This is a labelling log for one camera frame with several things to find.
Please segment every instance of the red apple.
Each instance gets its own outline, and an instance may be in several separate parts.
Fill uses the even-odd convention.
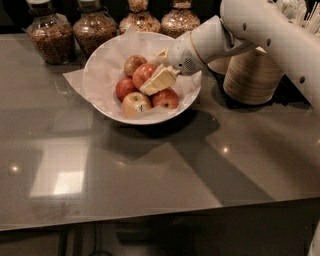
[[[167,109],[175,109],[179,106],[179,96],[171,87],[163,89],[151,97],[152,106],[161,106]]]
[[[142,92],[129,93],[122,102],[122,111],[125,117],[133,117],[139,112],[151,109],[151,101]]]
[[[116,95],[121,101],[123,101],[124,97],[126,97],[129,93],[137,91],[138,90],[134,86],[132,78],[130,77],[121,78],[116,84]]]
[[[147,81],[157,69],[157,66],[151,63],[140,65],[133,73],[132,80],[135,87],[139,90],[140,87]]]
[[[132,55],[124,62],[123,71],[126,76],[132,77],[134,71],[144,63],[147,63],[145,57],[139,54]]]

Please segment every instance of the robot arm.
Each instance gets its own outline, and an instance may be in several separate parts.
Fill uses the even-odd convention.
[[[223,0],[215,16],[177,38],[168,61],[181,74],[261,46],[320,111],[320,38],[290,21],[272,0]]]

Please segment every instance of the gray countertop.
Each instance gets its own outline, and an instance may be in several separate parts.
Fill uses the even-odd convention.
[[[110,120],[25,34],[0,35],[0,230],[315,198],[320,118],[303,103],[230,110],[199,98],[152,126]]]

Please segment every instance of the bowl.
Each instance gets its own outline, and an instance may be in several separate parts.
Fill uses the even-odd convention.
[[[124,117],[121,102],[115,94],[115,86],[124,77],[123,64],[134,54],[150,60],[169,47],[173,38],[153,32],[129,29],[102,44],[88,59],[83,70],[85,98],[105,116],[126,124],[148,125],[161,123],[184,112],[197,98],[201,87],[201,71],[191,76],[179,75],[172,88],[179,96],[179,107],[168,110],[155,107],[132,118]]]

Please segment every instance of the spice jar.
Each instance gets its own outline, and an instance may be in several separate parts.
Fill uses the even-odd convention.
[[[81,18],[73,25],[74,35],[87,58],[103,43],[117,36],[117,24],[99,0],[79,0]]]
[[[61,19],[51,0],[27,0],[33,23],[27,28],[29,38],[45,62],[64,64],[75,59],[72,26]]]
[[[200,19],[192,11],[192,0],[172,0],[171,10],[161,20],[161,33],[177,38],[200,25]]]
[[[148,11],[148,0],[128,0],[128,16],[119,24],[120,34],[133,26],[138,31],[160,32],[160,21]]]

